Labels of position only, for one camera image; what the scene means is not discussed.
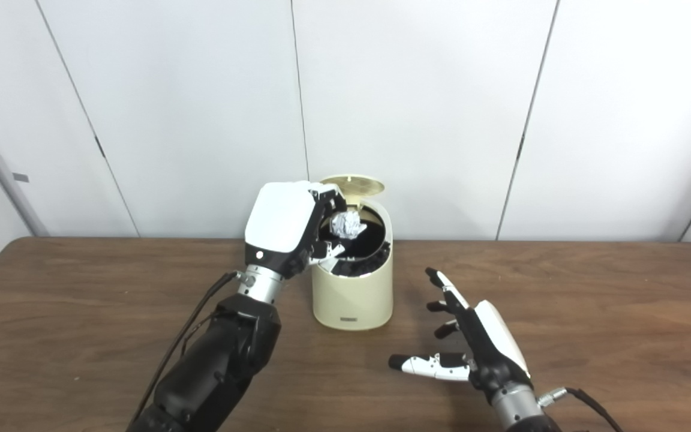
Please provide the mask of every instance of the wood grain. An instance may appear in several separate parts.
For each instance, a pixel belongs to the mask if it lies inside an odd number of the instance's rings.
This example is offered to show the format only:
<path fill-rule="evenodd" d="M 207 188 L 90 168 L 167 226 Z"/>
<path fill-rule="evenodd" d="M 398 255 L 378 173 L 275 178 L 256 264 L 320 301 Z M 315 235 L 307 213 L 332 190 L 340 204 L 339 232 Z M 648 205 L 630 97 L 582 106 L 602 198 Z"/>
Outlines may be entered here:
<path fill-rule="evenodd" d="M 121 431 L 204 290 L 243 268 L 239 241 L 27 238 L 0 254 L 0 431 Z M 399 242 L 395 311 L 373 331 L 319 325 L 310 277 L 277 306 L 271 364 L 221 432 L 497 431 L 466 383 L 391 371 L 391 353 L 461 351 L 434 266 L 510 326 L 538 391 L 581 386 L 628 431 L 691 430 L 691 244 Z M 219 296 L 233 291 L 228 287 Z M 575 400 L 565 432 L 609 430 Z"/>

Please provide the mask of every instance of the robotic hand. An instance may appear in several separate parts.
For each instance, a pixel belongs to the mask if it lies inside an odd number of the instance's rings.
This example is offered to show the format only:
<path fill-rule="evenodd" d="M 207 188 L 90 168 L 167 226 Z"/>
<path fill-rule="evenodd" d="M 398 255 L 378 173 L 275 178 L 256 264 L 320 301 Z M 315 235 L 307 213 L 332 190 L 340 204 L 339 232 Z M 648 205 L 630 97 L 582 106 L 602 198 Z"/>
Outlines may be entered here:
<path fill-rule="evenodd" d="M 469 306 L 441 271 L 428 268 L 425 272 L 433 285 L 444 293 L 444 301 L 427 304 L 428 311 L 455 315 L 455 319 L 440 326 L 434 335 L 444 339 L 460 331 L 471 348 L 473 358 L 466 358 L 464 353 L 392 355 L 390 367 L 438 380 L 471 382 L 475 389 L 485 394 L 506 432 L 560 432 L 559 426 L 543 412 L 543 408 L 567 394 L 583 400 L 603 416 L 612 429 L 622 432 L 606 410 L 582 390 L 557 388 L 536 398 L 524 356 L 497 309 L 489 301 L 482 301 L 476 307 Z"/>
<path fill-rule="evenodd" d="M 335 184 L 268 183 L 260 189 L 245 230 L 247 270 L 226 274 L 198 304 L 154 374 L 127 432 L 215 432 L 268 364 L 281 322 L 274 303 L 283 281 L 312 263 L 345 251 L 348 241 L 319 240 L 319 226 L 346 200 Z M 204 320 L 208 330 L 158 380 L 206 301 L 238 277 L 238 293 Z M 145 410 L 151 393 L 154 402 Z"/>

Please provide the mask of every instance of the black robotic forearm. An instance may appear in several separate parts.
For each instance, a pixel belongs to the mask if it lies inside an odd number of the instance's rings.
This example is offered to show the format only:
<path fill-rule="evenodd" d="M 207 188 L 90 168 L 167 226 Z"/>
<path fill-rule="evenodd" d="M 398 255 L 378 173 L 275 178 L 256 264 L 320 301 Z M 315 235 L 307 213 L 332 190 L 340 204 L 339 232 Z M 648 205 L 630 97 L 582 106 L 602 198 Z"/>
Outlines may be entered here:
<path fill-rule="evenodd" d="M 268 364 L 281 330 L 276 307 L 237 293 L 213 315 L 127 432 L 215 432 Z"/>

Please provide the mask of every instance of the open lid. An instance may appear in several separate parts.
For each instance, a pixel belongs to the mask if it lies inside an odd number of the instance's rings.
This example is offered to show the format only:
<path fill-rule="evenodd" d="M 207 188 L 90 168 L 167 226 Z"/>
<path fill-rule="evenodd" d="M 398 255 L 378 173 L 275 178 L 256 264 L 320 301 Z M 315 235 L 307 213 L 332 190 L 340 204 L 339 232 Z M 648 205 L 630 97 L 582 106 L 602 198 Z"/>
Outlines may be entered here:
<path fill-rule="evenodd" d="M 337 184 L 348 205 L 361 207 L 363 197 L 379 194 L 386 186 L 378 179 L 365 175 L 334 175 L 322 180 L 325 184 Z"/>

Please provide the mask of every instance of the trash can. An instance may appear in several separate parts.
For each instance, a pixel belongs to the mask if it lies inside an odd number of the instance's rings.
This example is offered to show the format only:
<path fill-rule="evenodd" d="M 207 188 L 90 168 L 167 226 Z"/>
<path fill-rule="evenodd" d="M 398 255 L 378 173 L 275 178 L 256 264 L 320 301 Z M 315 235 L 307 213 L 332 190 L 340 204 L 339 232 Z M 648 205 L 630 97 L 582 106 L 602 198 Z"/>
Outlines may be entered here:
<path fill-rule="evenodd" d="M 393 313 L 393 231 L 386 209 L 372 197 L 384 185 L 363 175 L 338 175 L 322 183 L 340 186 L 348 210 L 359 211 L 367 228 L 337 258 L 312 268 L 313 314 L 338 330 L 369 330 L 384 325 Z M 335 240 L 329 219 L 319 238 Z"/>

